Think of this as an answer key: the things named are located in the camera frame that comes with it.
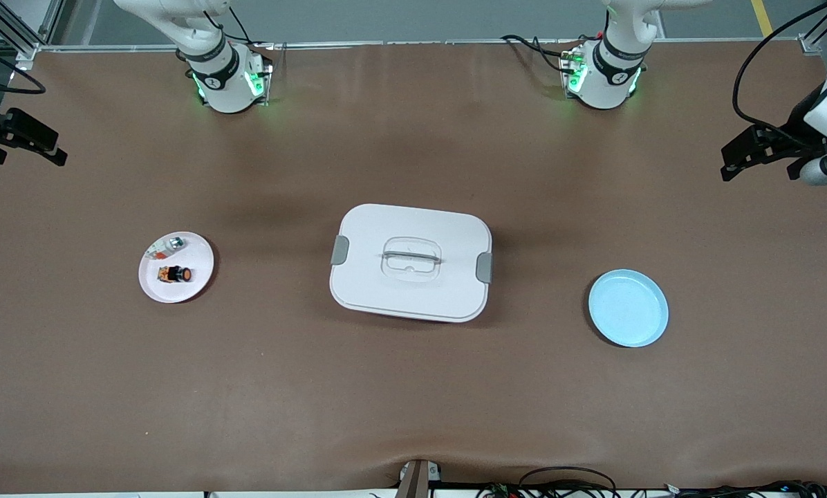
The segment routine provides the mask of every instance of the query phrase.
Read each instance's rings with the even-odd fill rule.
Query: small gray object
[[[493,254],[482,252],[474,264],[474,277],[484,284],[489,284],[493,277]]]
[[[349,255],[349,239],[342,235],[338,235],[334,240],[334,253],[331,255],[331,265],[342,265],[346,262],[346,256]]]

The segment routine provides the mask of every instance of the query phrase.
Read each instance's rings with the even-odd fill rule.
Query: lid handle
[[[404,252],[404,251],[383,251],[382,252],[383,258],[392,258],[392,257],[401,257],[401,258],[417,258],[417,259],[426,259],[427,261],[436,262],[439,264],[441,262],[441,258],[435,255],[421,255],[419,252]]]

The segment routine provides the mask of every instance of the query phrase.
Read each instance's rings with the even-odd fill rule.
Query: white storage box
[[[437,322],[483,311],[490,229],[460,212],[365,204],[347,212],[331,257],[331,293],[345,308]]]

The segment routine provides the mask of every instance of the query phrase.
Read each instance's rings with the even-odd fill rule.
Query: metal frame
[[[759,42],[762,37],[739,38],[657,38],[657,44],[681,44],[681,42]],[[777,37],[777,41],[792,41],[795,37]],[[544,38],[543,44],[569,44],[577,38]],[[499,38],[460,38],[445,41],[316,41],[303,44],[255,44],[255,47],[264,50],[334,50],[334,48],[351,48],[363,45],[414,45],[414,44],[507,44],[508,41]],[[44,53],[172,53],[177,50],[176,45],[47,45],[39,48]]]
[[[17,50],[18,57],[32,60],[44,40],[0,0],[0,37]]]
[[[827,34],[827,12],[810,31],[798,35],[803,53],[805,55],[820,55],[822,52],[821,41],[825,34]]]
[[[48,12],[44,14],[44,19],[38,28],[38,32],[44,37],[46,44],[50,44],[51,40],[54,39],[54,26],[57,25],[57,20],[62,16],[65,6],[66,0],[50,0]]]

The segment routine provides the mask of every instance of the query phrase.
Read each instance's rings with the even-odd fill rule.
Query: gray floor
[[[65,1],[53,44],[85,48],[169,44],[164,35],[119,9],[113,0]],[[771,24],[780,26],[819,0],[763,2]],[[595,34],[604,22],[604,9],[597,0],[234,0],[233,4],[254,40],[289,44],[496,40],[508,34],[572,39]],[[795,37],[807,31],[818,16],[783,35]],[[664,12],[662,18],[668,38],[761,38],[751,0],[714,0],[698,9]],[[230,16],[217,20],[228,33],[241,34]],[[827,37],[822,50],[827,64]],[[0,81],[7,75],[0,67]]]

